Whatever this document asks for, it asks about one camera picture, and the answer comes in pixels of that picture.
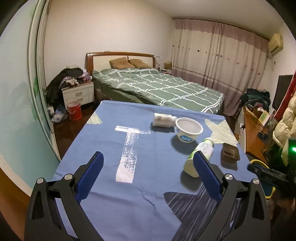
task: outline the black monitor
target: black monitor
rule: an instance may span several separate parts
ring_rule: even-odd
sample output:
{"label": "black monitor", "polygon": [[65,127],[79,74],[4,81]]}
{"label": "black monitor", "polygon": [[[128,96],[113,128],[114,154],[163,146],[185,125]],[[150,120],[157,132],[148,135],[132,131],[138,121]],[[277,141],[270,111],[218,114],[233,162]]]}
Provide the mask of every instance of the black monitor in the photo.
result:
{"label": "black monitor", "polygon": [[281,105],[282,100],[285,97],[285,94],[288,90],[290,82],[293,78],[293,75],[280,75],[278,79],[278,85],[276,87],[276,94],[274,96],[274,100],[272,102],[272,108],[278,110]]}

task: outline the plastic cup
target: plastic cup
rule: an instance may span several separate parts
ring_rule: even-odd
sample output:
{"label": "plastic cup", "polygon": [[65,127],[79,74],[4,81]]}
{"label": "plastic cup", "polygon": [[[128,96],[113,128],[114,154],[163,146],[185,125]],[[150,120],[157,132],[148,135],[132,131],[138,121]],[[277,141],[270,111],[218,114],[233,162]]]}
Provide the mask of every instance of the plastic cup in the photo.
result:
{"label": "plastic cup", "polygon": [[176,120],[178,139],[185,143],[193,142],[202,132],[203,127],[196,120],[181,117]]}

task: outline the pillow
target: pillow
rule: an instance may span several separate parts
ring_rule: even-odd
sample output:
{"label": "pillow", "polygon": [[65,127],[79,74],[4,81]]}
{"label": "pillow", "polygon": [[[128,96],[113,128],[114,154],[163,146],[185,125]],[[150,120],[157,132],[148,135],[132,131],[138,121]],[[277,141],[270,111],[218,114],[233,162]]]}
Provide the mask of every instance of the pillow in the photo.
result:
{"label": "pillow", "polygon": [[128,62],[126,57],[110,60],[109,63],[112,69],[134,68],[134,66]]}
{"label": "pillow", "polygon": [[140,59],[130,59],[129,62],[138,69],[152,69],[151,66],[149,66],[148,64],[145,64]]}

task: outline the headboard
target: headboard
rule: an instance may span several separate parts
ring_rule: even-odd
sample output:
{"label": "headboard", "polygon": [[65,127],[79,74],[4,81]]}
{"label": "headboard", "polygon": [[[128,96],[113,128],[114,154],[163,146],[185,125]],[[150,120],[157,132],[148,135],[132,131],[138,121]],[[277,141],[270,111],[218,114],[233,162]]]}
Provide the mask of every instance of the headboard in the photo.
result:
{"label": "headboard", "polygon": [[127,57],[132,59],[134,56],[142,60],[146,64],[155,68],[155,57],[152,54],[145,53],[128,53],[128,52],[96,52],[86,54],[86,69],[92,74],[93,70],[101,71],[110,69],[109,61],[116,58]]}

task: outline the cup rim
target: cup rim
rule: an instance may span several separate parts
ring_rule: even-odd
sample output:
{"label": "cup rim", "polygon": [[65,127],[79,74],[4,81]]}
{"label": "cup rim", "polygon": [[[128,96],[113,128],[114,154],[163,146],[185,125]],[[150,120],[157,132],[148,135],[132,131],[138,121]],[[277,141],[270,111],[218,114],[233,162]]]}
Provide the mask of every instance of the cup rim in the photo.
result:
{"label": "cup rim", "polygon": [[[198,133],[191,133],[191,132],[188,132],[188,131],[183,130],[183,129],[178,125],[178,121],[181,120],[181,119],[182,119],[182,120],[188,120],[188,121],[192,121],[192,122],[197,123],[197,125],[199,125],[200,128],[201,128],[200,132],[198,132]],[[181,131],[183,131],[183,132],[185,132],[185,133],[188,133],[188,134],[190,134],[190,135],[200,135],[200,134],[203,132],[203,127],[202,127],[202,125],[201,125],[198,121],[196,121],[196,120],[194,120],[194,119],[191,119],[191,118],[187,118],[187,117],[180,117],[180,118],[176,119],[176,127],[177,127],[178,129],[180,129]]]}

